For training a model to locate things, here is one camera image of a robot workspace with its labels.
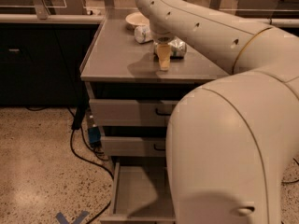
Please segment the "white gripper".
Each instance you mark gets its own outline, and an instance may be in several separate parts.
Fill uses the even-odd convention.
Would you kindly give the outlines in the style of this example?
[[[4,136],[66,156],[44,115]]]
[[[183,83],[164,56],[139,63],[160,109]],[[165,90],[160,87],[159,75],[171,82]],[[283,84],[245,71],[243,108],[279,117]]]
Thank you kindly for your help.
[[[158,33],[154,30],[151,30],[152,39],[158,43],[157,45],[157,56],[159,58],[159,65],[162,71],[167,71],[170,67],[170,55],[171,47],[168,45],[172,40],[175,39],[175,36],[167,32],[165,34]]]

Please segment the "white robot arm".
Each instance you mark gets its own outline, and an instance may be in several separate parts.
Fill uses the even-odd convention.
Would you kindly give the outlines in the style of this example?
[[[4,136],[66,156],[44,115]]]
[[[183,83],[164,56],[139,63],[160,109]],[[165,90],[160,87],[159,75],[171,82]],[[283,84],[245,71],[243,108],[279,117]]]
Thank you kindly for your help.
[[[281,224],[283,172],[299,147],[298,38],[187,0],[135,0],[227,77],[189,92],[168,122],[177,224]]]

